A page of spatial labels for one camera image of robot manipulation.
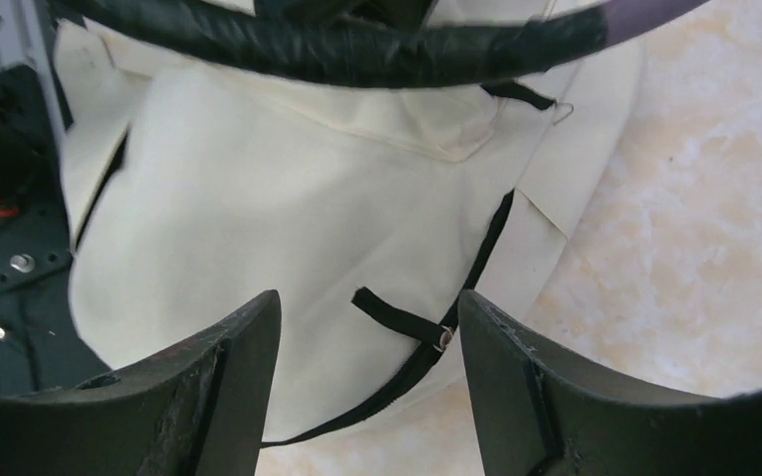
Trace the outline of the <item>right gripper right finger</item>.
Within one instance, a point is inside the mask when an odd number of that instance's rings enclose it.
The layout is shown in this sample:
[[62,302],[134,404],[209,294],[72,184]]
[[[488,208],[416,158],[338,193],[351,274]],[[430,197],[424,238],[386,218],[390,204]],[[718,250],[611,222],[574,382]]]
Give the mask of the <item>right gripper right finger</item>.
[[718,399],[591,361],[475,292],[460,338],[488,475],[762,475],[762,391]]

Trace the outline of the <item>cream canvas backpack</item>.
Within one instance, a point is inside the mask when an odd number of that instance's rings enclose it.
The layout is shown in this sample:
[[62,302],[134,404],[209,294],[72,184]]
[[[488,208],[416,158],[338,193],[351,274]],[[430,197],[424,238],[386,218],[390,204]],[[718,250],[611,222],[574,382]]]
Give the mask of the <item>cream canvas backpack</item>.
[[456,301],[526,312],[633,111],[627,1],[72,1],[126,37],[62,74],[81,339],[128,366],[266,290],[268,446],[364,427],[462,373]]

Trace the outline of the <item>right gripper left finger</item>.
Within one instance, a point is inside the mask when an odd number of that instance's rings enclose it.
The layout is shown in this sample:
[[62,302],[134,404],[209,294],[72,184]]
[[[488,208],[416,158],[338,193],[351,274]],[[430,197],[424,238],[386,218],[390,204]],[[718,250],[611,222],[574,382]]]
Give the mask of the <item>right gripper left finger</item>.
[[252,475],[281,332],[265,291],[73,389],[0,397],[0,475]]

